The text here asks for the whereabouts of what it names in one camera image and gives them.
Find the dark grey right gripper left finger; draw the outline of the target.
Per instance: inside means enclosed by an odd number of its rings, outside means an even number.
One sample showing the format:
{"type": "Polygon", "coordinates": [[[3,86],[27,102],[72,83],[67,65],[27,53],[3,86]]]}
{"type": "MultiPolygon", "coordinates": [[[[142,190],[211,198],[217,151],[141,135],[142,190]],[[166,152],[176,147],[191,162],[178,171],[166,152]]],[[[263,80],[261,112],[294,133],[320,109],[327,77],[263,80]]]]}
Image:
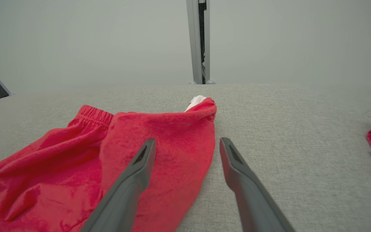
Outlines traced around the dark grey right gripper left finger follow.
{"type": "Polygon", "coordinates": [[[139,197],[149,186],[155,157],[156,141],[147,139],[80,232],[132,232],[139,197]]]}

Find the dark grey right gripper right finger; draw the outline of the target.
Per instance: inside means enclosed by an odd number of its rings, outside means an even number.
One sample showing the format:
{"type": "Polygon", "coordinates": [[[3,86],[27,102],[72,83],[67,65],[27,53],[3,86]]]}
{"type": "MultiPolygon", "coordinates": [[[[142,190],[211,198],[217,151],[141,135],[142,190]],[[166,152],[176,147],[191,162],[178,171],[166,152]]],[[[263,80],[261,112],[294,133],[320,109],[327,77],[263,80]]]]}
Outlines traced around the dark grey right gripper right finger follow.
{"type": "Polygon", "coordinates": [[[225,181],[234,192],[243,232],[295,232],[229,138],[220,139],[225,181]]]}

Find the red shorts with white trim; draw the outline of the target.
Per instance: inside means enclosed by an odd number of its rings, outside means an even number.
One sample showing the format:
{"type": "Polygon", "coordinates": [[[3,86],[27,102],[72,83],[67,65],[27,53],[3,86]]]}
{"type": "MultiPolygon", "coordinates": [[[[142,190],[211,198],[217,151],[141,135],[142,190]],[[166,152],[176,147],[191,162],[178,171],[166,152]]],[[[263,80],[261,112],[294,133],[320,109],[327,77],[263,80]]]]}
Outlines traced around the red shorts with white trim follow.
{"type": "Polygon", "coordinates": [[[172,113],[82,106],[66,128],[0,161],[0,232],[80,231],[149,138],[156,157],[132,232],[175,232],[210,168],[216,112],[205,97],[172,113]]]}

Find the grey fabric sofa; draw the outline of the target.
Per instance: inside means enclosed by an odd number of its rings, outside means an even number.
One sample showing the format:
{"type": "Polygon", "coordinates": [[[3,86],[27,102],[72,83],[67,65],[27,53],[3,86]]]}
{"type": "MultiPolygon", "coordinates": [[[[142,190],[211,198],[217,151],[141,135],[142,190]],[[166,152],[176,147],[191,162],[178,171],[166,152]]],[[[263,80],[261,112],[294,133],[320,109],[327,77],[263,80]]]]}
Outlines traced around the grey fabric sofa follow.
{"type": "Polygon", "coordinates": [[[82,105],[175,112],[214,99],[230,138],[297,232],[371,232],[370,87],[290,84],[108,87],[0,99],[0,160],[66,126],[82,105]]]}

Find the grey metal post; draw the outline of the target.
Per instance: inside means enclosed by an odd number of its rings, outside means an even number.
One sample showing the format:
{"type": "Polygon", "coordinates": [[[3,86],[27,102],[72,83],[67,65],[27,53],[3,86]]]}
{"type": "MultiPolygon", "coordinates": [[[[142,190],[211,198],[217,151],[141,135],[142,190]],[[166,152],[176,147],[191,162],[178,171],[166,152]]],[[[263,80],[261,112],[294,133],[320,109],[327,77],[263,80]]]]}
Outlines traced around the grey metal post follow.
{"type": "Polygon", "coordinates": [[[210,73],[210,0],[185,0],[193,84],[214,85],[210,73]]]}

